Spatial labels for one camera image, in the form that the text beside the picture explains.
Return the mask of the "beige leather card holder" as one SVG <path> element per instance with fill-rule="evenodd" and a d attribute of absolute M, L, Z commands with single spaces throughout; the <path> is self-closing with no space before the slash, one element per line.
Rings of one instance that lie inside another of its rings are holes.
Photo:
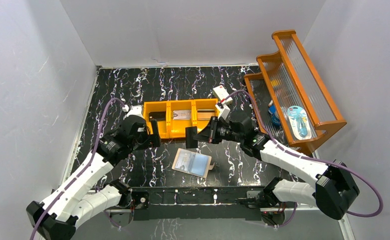
<path fill-rule="evenodd" d="M 212 162 L 211 156 L 182 148 L 177 150 L 172 165 L 173 170 L 201 178 L 207 178 L 209 171 L 214 167 L 215 163 Z"/>

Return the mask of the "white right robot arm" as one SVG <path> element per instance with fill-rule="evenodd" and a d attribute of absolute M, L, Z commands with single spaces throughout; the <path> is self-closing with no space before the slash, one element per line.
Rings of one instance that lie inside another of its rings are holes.
<path fill-rule="evenodd" d="M 193 140 L 218 144 L 223 140 L 239 143 L 243 152 L 262 162 L 275 165 L 301 179 L 300 182 L 275 177 L 255 196 L 238 199 L 239 204 L 259 208 L 284 202 L 317 207 L 326 216 L 340 220 L 359 196 L 359 188 L 342 162 L 321 163 L 274 142 L 268 134 L 254 127 L 242 113 L 232 113 L 229 121 L 211 117 L 207 126 L 194 134 Z"/>

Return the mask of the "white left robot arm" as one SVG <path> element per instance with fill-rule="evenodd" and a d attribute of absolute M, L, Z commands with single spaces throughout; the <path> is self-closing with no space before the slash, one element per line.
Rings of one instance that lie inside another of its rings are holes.
<path fill-rule="evenodd" d="M 156 120 L 147 123 L 139 115 L 129 115 L 118 127 L 97 136 L 92 151 L 70 177 L 41 202 L 26 208 L 32 237 L 39 233 L 49 240 L 69 240 L 77 228 L 100 212 L 128 208 L 135 204 L 133 189 L 121 180 L 113 180 L 100 191 L 89 191 L 106 173 L 135 150 L 158 147 L 161 138 Z"/>

